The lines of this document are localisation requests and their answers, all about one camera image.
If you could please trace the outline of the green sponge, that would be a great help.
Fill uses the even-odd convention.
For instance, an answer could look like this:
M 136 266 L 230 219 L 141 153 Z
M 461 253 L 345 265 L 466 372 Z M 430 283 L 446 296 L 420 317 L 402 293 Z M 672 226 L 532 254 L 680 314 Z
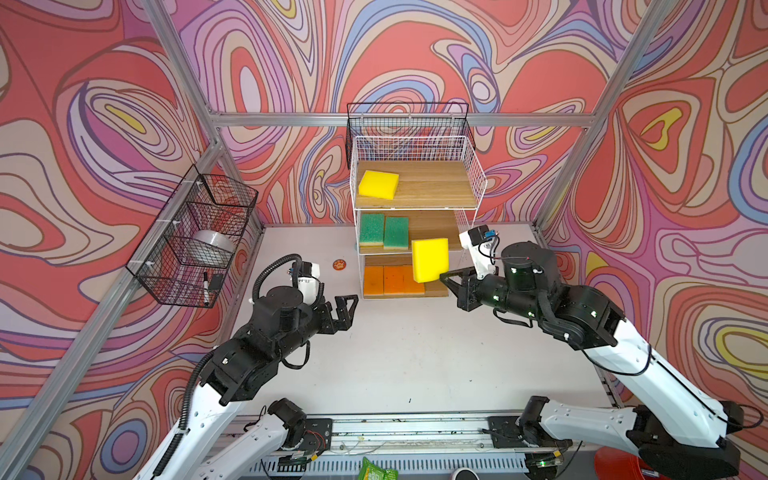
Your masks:
M 382 213 L 363 213 L 360 216 L 359 245 L 382 247 L 384 245 L 386 217 Z

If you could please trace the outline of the yellow sponge table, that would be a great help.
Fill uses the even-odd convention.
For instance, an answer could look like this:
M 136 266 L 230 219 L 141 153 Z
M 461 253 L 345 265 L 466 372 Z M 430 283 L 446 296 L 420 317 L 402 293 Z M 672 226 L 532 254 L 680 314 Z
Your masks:
M 417 283 L 437 281 L 450 270 L 447 238 L 413 240 L 411 242 L 413 280 Z

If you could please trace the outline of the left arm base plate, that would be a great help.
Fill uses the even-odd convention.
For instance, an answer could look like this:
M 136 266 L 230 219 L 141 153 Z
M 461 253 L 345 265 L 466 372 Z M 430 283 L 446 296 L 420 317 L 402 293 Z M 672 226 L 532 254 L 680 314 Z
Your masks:
M 320 454 L 332 445 L 333 420 L 331 418 L 309 418 L 288 429 L 283 451 L 302 451 Z

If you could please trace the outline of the pale yellow sponge orange underside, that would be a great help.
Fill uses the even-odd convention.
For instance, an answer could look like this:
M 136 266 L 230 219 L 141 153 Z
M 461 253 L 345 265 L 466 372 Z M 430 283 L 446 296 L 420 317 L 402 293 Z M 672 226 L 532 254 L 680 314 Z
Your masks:
M 414 280 L 413 268 L 411 265 L 402 267 L 403 272 L 403 293 L 406 295 L 421 296 L 425 293 L 425 286 Z

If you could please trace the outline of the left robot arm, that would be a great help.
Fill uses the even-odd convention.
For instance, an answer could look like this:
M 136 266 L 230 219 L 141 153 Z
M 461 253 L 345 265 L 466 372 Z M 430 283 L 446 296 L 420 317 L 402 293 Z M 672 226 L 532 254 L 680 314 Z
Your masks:
M 150 459 L 139 479 L 237 479 L 281 449 L 304 455 L 323 451 L 327 439 L 308 429 L 307 415 L 282 398 L 239 438 L 217 454 L 220 435 L 272 379 L 291 368 L 288 356 L 307 347 L 316 334 L 351 328 L 357 295 L 323 296 L 311 301 L 292 286 L 272 288 L 253 303 L 251 319 L 228 341 L 204 355 L 194 368 L 182 398 L 180 418 Z

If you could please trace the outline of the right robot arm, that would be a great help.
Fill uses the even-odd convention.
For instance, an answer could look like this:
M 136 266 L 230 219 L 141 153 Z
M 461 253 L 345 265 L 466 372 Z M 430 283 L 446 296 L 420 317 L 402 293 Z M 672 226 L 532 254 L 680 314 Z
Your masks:
M 534 446 L 584 441 L 634 455 L 669 479 L 724 479 L 739 472 L 730 435 L 747 429 L 742 405 L 717 400 L 686 379 L 599 290 L 563 282 L 555 254 L 532 242 L 494 256 L 470 246 L 472 266 L 441 274 L 464 311 L 491 308 L 500 321 L 539 327 L 614 376 L 636 407 L 578 407 L 533 396 L 517 419 Z

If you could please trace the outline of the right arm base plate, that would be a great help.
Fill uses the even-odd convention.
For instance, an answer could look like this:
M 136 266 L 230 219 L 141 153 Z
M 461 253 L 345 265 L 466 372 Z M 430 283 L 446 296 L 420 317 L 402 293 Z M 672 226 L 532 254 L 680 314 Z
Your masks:
M 568 449 L 571 440 L 559 440 L 548 434 L 538 423 L 520 420 L 518 416 L 490 416 L 486 434 L 497 449 L 558 448 Z

